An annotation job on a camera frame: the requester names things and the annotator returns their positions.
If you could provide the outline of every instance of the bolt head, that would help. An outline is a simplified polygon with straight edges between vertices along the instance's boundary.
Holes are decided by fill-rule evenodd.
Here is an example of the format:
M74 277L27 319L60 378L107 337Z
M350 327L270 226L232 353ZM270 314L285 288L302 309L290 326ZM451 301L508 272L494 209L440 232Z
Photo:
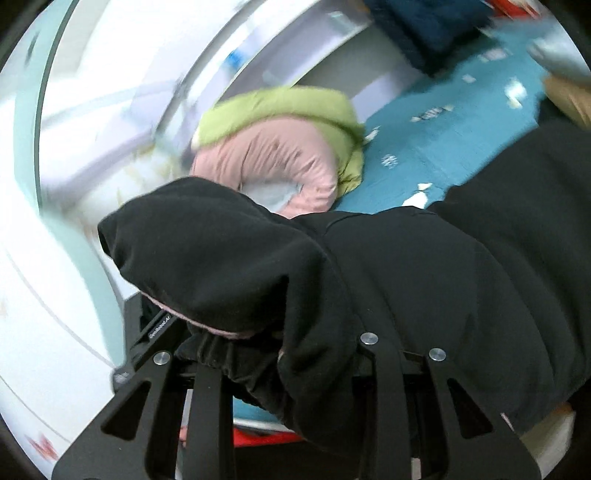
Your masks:
M447 358L447 353L440 348L432 348L429 352L429 358L434 362L443 362Z
M154 355L154 363L156 365L166 365L168 362L170 362L170 353L158 352Z
M361 343L364 345L375 345L378 340L378 336L372 332L365 332L361 335Z

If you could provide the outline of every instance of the light blue panel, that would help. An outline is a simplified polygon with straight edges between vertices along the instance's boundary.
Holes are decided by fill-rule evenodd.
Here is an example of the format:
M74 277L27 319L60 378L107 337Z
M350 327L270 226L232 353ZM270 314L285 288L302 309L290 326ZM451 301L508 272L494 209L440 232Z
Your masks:
M271 423L277 422L277 419L269 412L253 407L252 405L244 403L236 398L234 399L233 407L235 419L267 421Z
M21 75L15 99L15 179L31 206L56 240L66 249L90 291L103 340L115 366L125 361L123 317L115 293L96 253L77 229L51 211L41 211L39 136L41 111L57 46L79 0L54 0L39 23L28 66Z
M14 105L14 175L39 211L39 136L45 89L57 46L79 0L54 0L43 13L28 65L20 78Z

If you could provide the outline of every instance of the black hooded jacket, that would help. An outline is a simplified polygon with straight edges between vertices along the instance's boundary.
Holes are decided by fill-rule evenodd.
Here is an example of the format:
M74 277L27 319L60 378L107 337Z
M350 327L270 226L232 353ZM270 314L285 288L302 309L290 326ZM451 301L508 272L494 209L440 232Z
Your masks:
M591 138L549 124L429 210L286 220L186 178L99 225L124 278L188 319L177 355L220 368L288 427L359 452L368 325L443 348L523 432L591 371ZM282 338L277 335L282 331Z

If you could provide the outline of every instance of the pink fabric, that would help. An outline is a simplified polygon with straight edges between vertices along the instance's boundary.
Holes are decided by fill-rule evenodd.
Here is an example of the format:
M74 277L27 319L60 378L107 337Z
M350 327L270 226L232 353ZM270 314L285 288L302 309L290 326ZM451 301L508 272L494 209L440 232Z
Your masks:
M337 195L334 152L311 122L294 117L262 120L201 148L190 174L234 190L247 181L291 180L301 184L301 192L278 212L287 218L325 212Z
M227 338L229 340L243 340L243 339L250 338L250 337L252 337L252 336L254 336L256 334L256 332L225 332L224 330L218 330L216 328L208 327L207 325L204 325L202 323L196 322L195 320L191 320L191 319L185 317L185 315L183 315L182 313L175 312L172 308L167 307L165 304L159 302L156 299L153 299L152 297L150 297L149 295L146 295L143 292L142 292L142 295L144 295L154 305L160 307L161 309L163 309L163 310L165 310L165 311L167 311L169 313L172 313L173 315L175 315L178 318L184 320L185 322L192 323L196 327L199 327L199 328L202 328L204 330L207 330L209 333L211 333L213 335L218 335L218 336L221 336L221 337L225 337L225 338Z

